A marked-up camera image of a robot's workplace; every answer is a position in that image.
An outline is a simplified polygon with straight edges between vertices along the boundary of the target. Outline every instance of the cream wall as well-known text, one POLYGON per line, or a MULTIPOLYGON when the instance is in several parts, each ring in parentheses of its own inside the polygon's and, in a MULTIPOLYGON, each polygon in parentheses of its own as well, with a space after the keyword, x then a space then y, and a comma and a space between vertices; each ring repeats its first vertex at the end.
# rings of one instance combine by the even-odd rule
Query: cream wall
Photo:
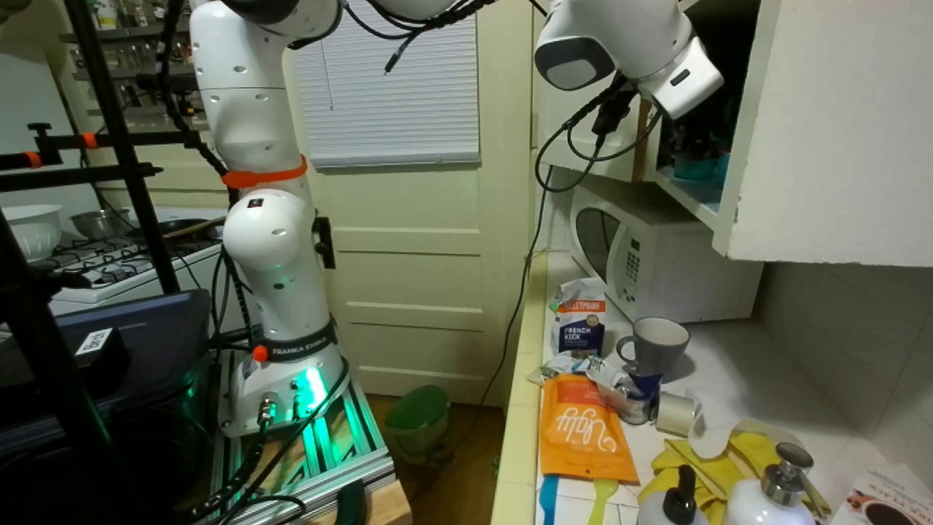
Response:
POLYGON ((771 265, 757 318, 891 464, 933 488, 933 268, 771 265))

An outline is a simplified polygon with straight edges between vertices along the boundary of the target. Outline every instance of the mug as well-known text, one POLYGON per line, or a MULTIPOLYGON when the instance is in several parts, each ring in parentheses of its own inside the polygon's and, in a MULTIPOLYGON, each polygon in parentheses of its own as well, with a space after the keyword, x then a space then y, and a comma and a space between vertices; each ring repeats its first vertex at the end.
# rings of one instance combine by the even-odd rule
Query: mug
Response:
POLYGON ((615 341, 615 353, 626 363, 628 375, 666 378, 677 359, 685 353, 691 334, 669 318, 639 318, 631 337, 615 341))

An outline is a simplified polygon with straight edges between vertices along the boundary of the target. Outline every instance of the kitchen counter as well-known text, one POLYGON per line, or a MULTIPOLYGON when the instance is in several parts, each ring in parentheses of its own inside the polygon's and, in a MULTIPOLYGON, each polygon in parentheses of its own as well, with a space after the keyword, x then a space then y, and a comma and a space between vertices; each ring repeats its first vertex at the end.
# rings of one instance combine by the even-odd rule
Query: kitchen counter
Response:
MULTIPOLYGON (((496 486, 496 525, 540 522, 540 388, 525 378, 554 353, 548 340, 550 316, 545 309, 550 292, 580 274, 577 262, 566 254, 540 254, 529 265, 496 486)), ((888 469, 882 455, 849 426, 801 369, 780 357, 780 348, 754 321, 691 324, 688 331, 691 346, 685 363, 663 392, 713 399, 713 407, 725 410, 732 417, 761 420, 776 433, 799 437, 817 459, 811 481, 830 507, 841 503, 841 493, 850 488, 857 474, 888 469)), ((612 312, 607 318, 607 334, 610 341, 615 341, 628 334, 628 324, 612 312)), ((655 433, 653 423, 623 426, 623 434, 636 455, 639 478, 646 486, 649 462, 661 452, 663 434, 655 433)), ((636 516, 636 493, 639 488, 623 488, 612 497, 617 510, 626 513, 620 516, 623 522, 636 516)))

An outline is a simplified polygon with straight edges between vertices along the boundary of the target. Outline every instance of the bottle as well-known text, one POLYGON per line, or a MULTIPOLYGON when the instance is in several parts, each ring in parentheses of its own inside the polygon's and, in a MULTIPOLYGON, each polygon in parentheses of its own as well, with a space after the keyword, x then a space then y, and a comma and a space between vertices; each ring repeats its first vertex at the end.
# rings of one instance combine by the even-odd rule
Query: bottle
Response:
POLYGON ((803 474, 812 459, 795 443, 777 443, 780 464, 764 469, 764 478, 736 481, 725 525, 817 525, 812 513, 799 503, 803 474))
POLYGON ((677 488, 649 497, 639 507, 636 525, 706 525, 706 516, 697 510, 693 488, 697 475, 681 464, 677 488))

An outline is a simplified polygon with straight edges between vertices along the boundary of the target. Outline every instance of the metal pole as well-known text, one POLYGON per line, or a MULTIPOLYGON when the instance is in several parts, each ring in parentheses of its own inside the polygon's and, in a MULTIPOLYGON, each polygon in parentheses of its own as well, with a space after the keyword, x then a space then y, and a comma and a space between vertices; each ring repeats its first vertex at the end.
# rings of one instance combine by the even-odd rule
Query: metal pole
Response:
POLYGON ((31 378, 53 402, 63 434, 72 443, 75 459, 95 486, 99 503, 112 510, 115 522, 155 521, 139 493, 128 464, 120 462, 105 420, 99 417, 89 394, 85 392, 69 351, 60 341, 56 318, 50 316, 44 294, 31 286, 25 261, 0 214, 0 312, 18 340, 31 378))
POLYGON ((136 176, 136 153, 131 147, 131 138, 128 138, 128 130, 126 130, 126 119, 123 119, 123 112, 120 112, 120 99, 115 99, 115 92, 112 92, 112 82, 111 82, 111 71, 108 71, 105 55, 102 55, 99 45, 95 45, 95 29, 92 29, 92 17, 89 17, 89 9, 86 9, 86 0, 63 0, 63 6, 67 6, 67 16, 69 16, 69 26, 75 29, 86 76, 92 82, 99 112, 102 112, 108 134, 112 141, 112 156, 115 156, 120 166, 126 171, 126 189, 128 189, 128 200, 133 203, 139 227, 144 235, 144 246, 147 246, 147 257, 152 257, 155 274, 158 274, 158 280, 159 280, 165 294, 177 292, 177 277, 172 271, 169 251, 165 251, 165 246, 162 246, 162 239, 158 235, 158 219, 155 219, 144 184, 136 176))

